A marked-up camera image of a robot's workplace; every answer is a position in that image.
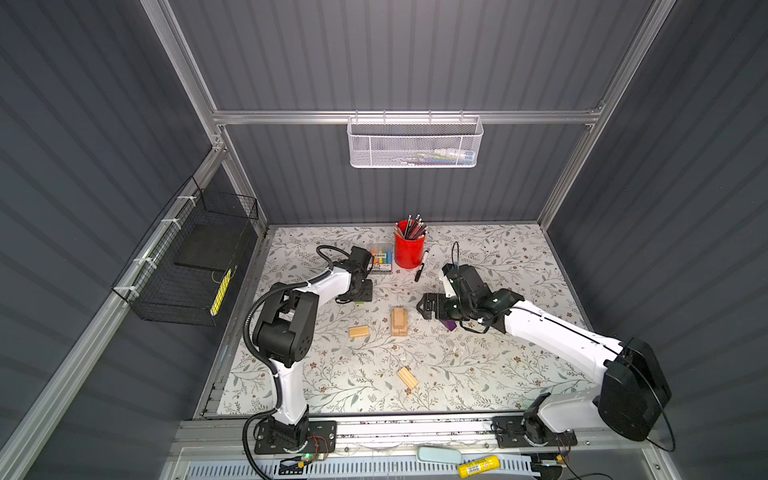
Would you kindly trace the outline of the purple block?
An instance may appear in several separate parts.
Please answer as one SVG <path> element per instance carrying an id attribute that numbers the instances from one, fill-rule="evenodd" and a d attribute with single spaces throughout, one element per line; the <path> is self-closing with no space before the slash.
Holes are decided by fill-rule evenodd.
<path id="1" fill-rule="evenodd" d="M 457 324 L 453 320 L 441 320 L 440 323 L 449 331 L 454 331 L 457 328 Z"/>

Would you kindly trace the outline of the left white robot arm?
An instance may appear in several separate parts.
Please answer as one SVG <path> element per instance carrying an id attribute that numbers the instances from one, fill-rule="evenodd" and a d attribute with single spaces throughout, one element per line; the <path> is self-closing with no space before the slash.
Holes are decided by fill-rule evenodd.
<path id="1" fill-rule="evenodd" d="M 320 245 L 326 262 L 319 275 L 293 284 L 274 284 L 250 307 L 243 324 L 248 352 L 271 372 L 275 422 L 294 427 L 304 421 L 308 403 L 303 391 L 302 361 L 313 342 L 318 310 L 328 302 L 366 302 L 372 298 L 372 254 L 361 247 L 349 252 Z"/>

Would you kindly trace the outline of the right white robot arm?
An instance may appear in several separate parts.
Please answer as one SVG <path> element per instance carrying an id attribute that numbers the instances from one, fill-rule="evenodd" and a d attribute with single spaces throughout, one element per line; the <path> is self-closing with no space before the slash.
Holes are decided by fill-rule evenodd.
<path id="1" fill-rule="evenodd" d="M 492 329 L 530 342 L 565 360 L 594 383 L 590 390 L 539 395 L 511 433 L 534 447 L 575 442 L 580 430 L 608 428 L 621 437 L 648 440 L 671 399 L 652 347 L 637 338 L 621 341 L 570 324 L 501 288 L 490 289 L 470 265 L 442 268 L 443 293 L 426 293 L 416 305 L 427 319 L 469 321 L 479 333 Z"/>

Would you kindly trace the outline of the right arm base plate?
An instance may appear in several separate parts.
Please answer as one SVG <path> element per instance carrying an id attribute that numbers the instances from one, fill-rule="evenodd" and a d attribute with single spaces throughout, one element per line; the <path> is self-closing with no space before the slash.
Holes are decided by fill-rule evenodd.
<path id="1" fill-rule="evenodd" d="M 578 444 L 573 431 L 553 432 L 537 418 L 496 416 L 491 419 L 491 431 L 501 448 L 573 447 Z"/>

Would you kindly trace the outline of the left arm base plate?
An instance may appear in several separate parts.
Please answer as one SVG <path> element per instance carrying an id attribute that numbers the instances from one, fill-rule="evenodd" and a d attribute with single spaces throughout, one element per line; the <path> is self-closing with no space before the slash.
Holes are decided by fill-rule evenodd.
<path id="1" fill-rule="evenodd" d="M 287 425 L 267 419 L 255 427 L 251 451 L 257 455 L 332 453 L 336 449 L 337 426 L 335 421 Z"/>

